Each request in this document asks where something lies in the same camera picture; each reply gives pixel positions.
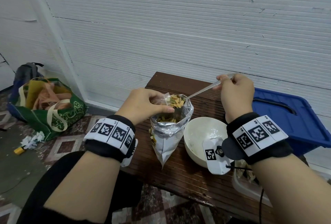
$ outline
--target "bowl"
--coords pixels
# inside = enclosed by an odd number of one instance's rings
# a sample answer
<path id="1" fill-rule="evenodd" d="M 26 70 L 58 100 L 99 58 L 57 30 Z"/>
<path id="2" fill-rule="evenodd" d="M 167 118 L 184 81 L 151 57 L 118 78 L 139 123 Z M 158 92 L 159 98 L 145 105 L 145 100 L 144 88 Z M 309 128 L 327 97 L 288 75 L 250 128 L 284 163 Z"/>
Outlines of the bowl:
<path id="1" fill-rule="evenodd" d="M 227 138 L 225 123 L 209 117 L 195 118 L 184 129 L 185 149 L 195 163 L 207 168 L 202 142 L 217 137 Z"/>

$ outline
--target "brown wooden slat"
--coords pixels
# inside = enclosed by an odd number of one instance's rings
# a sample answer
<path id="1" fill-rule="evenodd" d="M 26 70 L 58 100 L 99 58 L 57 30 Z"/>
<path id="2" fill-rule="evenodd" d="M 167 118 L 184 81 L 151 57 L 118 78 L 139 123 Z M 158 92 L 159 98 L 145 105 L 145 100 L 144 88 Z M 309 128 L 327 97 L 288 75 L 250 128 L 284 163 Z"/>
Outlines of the brown wooden slat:
<path id="1" fill-rule="evenodd" d="M 157 72 L 146 88 L 162 93 L 191 95 L 209 84 Z M 213 117 L 225 122 L 220 92 L 209 90 L 193 97 L 191 101 L 194 106 L 192 118 Z M 183 139 L 162 169 L 150 141 L 149 128 L 148 120 L 136 126 L 139 145 L 130 166 L 122 168 L 123 171 L 181 197 L 207 206 L 219 207 L 231 216 L 258 222 L 259 203 L 233 188 L 232 172 L 226 175 L 213 175 L 206 168 L 194 163 L 185 150 Z M 276 223 L 272 208 L 263 205 L 262 219 L 263 223 Z"/>

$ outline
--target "hand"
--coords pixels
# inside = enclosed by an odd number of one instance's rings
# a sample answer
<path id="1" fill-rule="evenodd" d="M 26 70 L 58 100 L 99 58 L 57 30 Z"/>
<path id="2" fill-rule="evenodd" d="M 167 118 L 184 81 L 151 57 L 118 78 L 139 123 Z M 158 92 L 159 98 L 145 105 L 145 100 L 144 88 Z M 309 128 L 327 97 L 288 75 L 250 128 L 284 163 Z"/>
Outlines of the hand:
<path id="1" fill-rule="evenodd" d="M 150 99 L 163 98 L 163 94 L 151 89 L 138 88 L 131 91 L 121 108 L 115 113 L 129 119 L 132 124 L 140 122 L 158 113 L 173 113 L 174 108 L 153 105 Z"/>
<path id="2" fill-rule="evenodd" d="M 219 75 L 216 79 L 221 84 L 214 90 L 221 90 L 221 101 L 225 110 L 225 120 L 230 123 L 243 114 L 253 112 L 254 83 L 242 74 L 235 74 L 232 79 Z"/>

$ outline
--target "blue storage bin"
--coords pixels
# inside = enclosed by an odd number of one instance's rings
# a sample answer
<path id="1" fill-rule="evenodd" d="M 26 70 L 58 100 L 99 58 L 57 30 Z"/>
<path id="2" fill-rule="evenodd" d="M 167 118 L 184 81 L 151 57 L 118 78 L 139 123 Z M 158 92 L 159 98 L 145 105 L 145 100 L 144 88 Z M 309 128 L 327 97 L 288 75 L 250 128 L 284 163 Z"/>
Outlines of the blue storage bin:
<path id="1" fill-rule="evenodd" d="M 319 146 L 331 147 L 329 131 L 304 98 L 255 88 L 253 110 L 268 115 L 284 130 L 297 156 Z"/>

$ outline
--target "blue lid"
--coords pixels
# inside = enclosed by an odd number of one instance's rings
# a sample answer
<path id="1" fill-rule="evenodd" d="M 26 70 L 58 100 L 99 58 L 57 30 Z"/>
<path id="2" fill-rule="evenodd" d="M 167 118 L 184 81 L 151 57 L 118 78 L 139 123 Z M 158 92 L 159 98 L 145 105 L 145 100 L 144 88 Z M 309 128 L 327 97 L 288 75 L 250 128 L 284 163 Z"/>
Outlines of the blue lid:
<path id="1" fill-rule="evenodd" d="M 255 88 L 254 112 L 268 115 L 291 139 L 331 147 L 331 135 L 299 96 Z"/>

